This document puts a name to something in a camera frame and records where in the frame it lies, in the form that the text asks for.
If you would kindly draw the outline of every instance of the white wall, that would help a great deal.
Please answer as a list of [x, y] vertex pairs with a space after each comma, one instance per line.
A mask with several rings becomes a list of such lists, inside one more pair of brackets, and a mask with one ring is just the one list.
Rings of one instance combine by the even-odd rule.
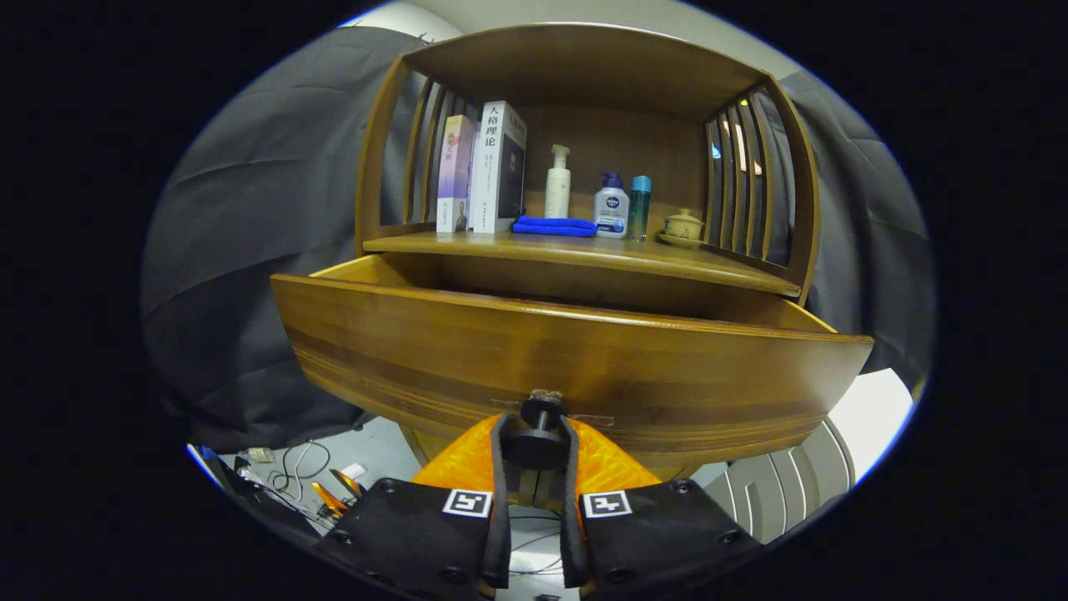
[[354, 17], [341, 27], [380, 27], [415, 37], [422, 36], [427, 42], [440, 42], [464, 34], [439, 15], [408, 2], [390, 2]]
[[782, 79], [800, 65], [760, 39], [673, 0], [409, 0], [464, 33], [541, 21], [625, 25], [705, 46]]

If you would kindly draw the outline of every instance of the wooden shelf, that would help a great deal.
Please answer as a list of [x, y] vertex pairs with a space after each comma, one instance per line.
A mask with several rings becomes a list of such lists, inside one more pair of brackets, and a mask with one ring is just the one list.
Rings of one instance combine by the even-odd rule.
[[601, 23], [480, 31], [412, 50], [404, 60], [477, 101], [597, 106], [698, 124], [771, 79], [677, 37]]
[[363, 249], [368, 252], [458, 254], [584, 265], [736, 285], [786, 296], [800, 292], [794, 283], [726, 256], [676, 248], [653, 239], [637, 242], [511, 232], [423, 232], [367, 240], [363, 242]]

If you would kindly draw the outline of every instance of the wooden drawer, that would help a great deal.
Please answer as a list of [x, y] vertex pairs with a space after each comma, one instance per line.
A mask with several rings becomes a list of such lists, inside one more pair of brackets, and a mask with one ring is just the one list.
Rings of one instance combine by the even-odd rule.
[[597, 267], [387, 252], [272, 285], [305, 375], [349, 402], [447, 439], [559, 391], [650, 468], [800, 444], [871, 349], [772, 294]]

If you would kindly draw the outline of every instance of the blue cloth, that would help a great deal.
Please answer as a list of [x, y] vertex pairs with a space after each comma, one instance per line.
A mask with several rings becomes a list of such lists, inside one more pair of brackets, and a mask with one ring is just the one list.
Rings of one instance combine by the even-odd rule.
[[523, 215], [512, 224], [512, 231], [517, 234], [590, 237], [597, 233], [597, 225], [583, 219], [535, 219]]

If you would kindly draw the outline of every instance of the book spine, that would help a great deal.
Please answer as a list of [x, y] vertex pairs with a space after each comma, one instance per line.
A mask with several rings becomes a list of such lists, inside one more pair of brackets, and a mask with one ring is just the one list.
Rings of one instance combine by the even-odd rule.
[[474, 141], [471, 144], [471, 178], [468, 181], [468, 203], [471, 205], [468, 228], [474, 228], [478, 221], [478, 148], [482, 141], [482, 121], [474, 124]]
[[482, 110], [482, 139], [478, 142], [478, 213], [475, 233], [497, 231], [497, 191], [501, 175], [501, 113], [504, 102], [487, 102]]
[[456, 146], [450, 144], [459, 138], [461, 122], [455, 116], [445, 120], [445, 129], [441, 136], [441, 161], [438, 168], [438, 218], [437, 231], [450, 232], [456, 221], [455, 193], [456, 184]]
[[498, 199], [494, 223], [497, 231], [506, 231], [522, 215], [522, 185], [527, 174], [527, 124], [507, 102], [502, 104], [504, 106], [499, 122], [501, 142], [498, 144], [501, 147], [501, 158], [498, 180], [494, 183]]

